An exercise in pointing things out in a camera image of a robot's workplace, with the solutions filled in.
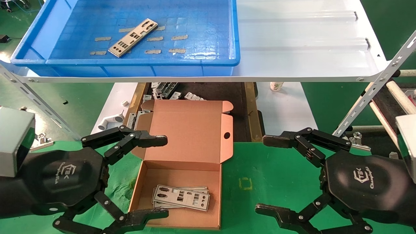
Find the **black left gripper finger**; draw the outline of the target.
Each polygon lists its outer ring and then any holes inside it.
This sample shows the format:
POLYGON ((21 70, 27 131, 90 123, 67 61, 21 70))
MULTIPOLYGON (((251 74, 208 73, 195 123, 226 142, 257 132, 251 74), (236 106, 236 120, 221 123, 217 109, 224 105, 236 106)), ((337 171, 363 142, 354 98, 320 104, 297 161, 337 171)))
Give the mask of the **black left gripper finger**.
POLYGON ((136 147, 162 147, 168 143, 168 139, 165 135, 153 136, 148 131, 132 130, 122 125, 83 137, 81 142, 84 148, 94 150, 112 145, 103 157, 108 165, 113 165, 136 147))
POLYGON ((69 209, 54 221, 53 227, 65 234, 125 234, 143 230, 150 220, 168 217, 165 208, 138 209, 124 214, 102 191, 96 193, 94 199, 113 217, 108 227, 99 229, 75 222, 75 213, 69 209))

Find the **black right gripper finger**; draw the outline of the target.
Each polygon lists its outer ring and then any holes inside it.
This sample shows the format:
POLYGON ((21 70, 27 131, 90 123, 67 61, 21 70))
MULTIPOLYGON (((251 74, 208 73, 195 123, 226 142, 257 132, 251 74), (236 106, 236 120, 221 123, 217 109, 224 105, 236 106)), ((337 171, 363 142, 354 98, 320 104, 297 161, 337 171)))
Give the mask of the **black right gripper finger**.
POLYGON ((265 135, 262 142, 264 145, 273 148, 295 148, 317 168, 324 166, 326 156, 316 146, 333 152, 342 150, 348 152, 352 145, 346 139, 310 127, 298 132, 284 131, 278 136, 265 135))
POLYGON ((258 203, 255 212, 275 218, 280 228, 295 231, 298 234, 371 234, 373 232, 372 226, 358 214, 347 215, 352 223, 351 225, 323 230, 315 228, 310 220, 332 203, 334 203, 334 197, 324 193, 299 213, 288 208, 264 203, 258 203))

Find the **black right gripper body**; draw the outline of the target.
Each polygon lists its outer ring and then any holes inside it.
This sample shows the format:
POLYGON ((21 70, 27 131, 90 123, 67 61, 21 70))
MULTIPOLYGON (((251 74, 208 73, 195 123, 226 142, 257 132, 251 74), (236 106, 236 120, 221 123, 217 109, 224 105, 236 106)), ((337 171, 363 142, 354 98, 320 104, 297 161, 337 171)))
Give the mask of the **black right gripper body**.
POLYGON ((336 153, 326 159, 330 207, 343 218, 360 215, 386 224, 408 224, 408 171, 403 161, 378 155, 336 153))

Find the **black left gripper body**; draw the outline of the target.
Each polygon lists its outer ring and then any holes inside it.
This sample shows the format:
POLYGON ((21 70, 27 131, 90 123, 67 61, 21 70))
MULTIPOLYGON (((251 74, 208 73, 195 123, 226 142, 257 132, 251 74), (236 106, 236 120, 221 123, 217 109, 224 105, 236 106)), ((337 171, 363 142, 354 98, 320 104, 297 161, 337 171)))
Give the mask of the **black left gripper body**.
POLYGON ((20 170, 33 208, 85 208, 108 185, 108 166, 92 148, 31 153, 20 170))

